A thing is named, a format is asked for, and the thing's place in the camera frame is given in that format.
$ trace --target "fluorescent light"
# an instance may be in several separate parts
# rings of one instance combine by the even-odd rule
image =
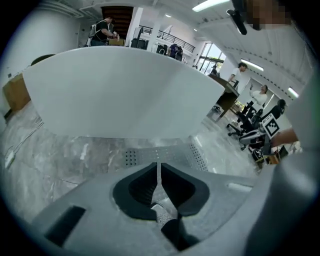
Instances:
[[[261,67],[261,66],[258,66],[257,64],[254,64],[254,63],[252,63],[252,62],[250,62],[250,61],[247,61],[247,60],[245,60],[245,59],[243,59],[243,58],[241,59],[241,61],[242,61],[243,63],[246,63],[246,64],[252,66],[252,67],[255,67],[255,68],[258,69],[258,70],[264,71],[264,68]]]
[[[193,7],[192,10],[194,10],[195,12],[200,12],[204,9],[207,9],[209,7],[216,6],[218,4],[222,4],[225,2],[229,2],[229,0],[207,0],[203,3],[200,3],[196,7]]]
[[[299,97],[299,94],[298,94],[294,89],[292,89],[291,87],[289,87],[288,91],[289,91],[291,94],[293,94],[293,96],[295,96],[296,98]]]

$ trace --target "cardboard box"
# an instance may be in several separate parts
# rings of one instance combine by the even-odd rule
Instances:
[[[11,79],[2,90],[12,111],[21,110],[31,100],[22,73]]]
[[[118,39],[110,39],[109,40],[110,46],[125,46],[125,44],[126,44],[126,40],[124,40],[124,39],[119,39],[119,41],[118,41]]]

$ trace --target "railing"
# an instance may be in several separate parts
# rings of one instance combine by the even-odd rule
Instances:
[[[152,28],[148,26],[139,26],[139,28],[143,28],[143,33],[146,35],[151,35]],[[180,38],[177,38],[171,34],[165,33],[163,31],[158,32],[157,38],[166,40],[172,44],[177,44],[178,46],[181,46],[182,48],[185,48],[189,52],[193,53],[195,47],[191,45],[190,43],[187,43],[186,41],[181,40]]]

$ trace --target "window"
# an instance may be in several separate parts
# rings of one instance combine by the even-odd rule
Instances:
[[[226,55],[224,55],[223,52],[222,52],[219,59],[224,61],[226,59]]]
[[[221,54],[221,50],[218,47],[216,47],[214,44],[212,44],[207,57],[219,59],[220,54]]]
[[[210,42],[205,44],[197,66],[202,74],[209,75],[214,65],[216,65],[216,70],[220,72],[225,59],[226,55],[215,44]]]
[[[206,43],[205,44],[205,47],[203,48],[203,51],[202,51],[202,54],[201,56],[207,56],[209,50],[210,50],[210,47],[211,47],[212,43]]]

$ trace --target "desk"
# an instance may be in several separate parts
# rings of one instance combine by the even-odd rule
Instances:
[[[269,155],[269,156],[268,156],[268,159],[269,159],[270,165],[277,165],[277,164],[279,164],[279,160],[278,160],[278,158],[277,158],[276,155]]]
[[[221,77],[215,76],[213,74],[210,74],[209,77],[224,87],[224,93],[217,101],[217,104],[219,104],[224,110],[220,115],[220,117],[223,117],[225,113],[236,102],[237,98],[239,97],[239,93],[235,88],[231,86],[230,83],[228,83],[226,80],[222,79]]]

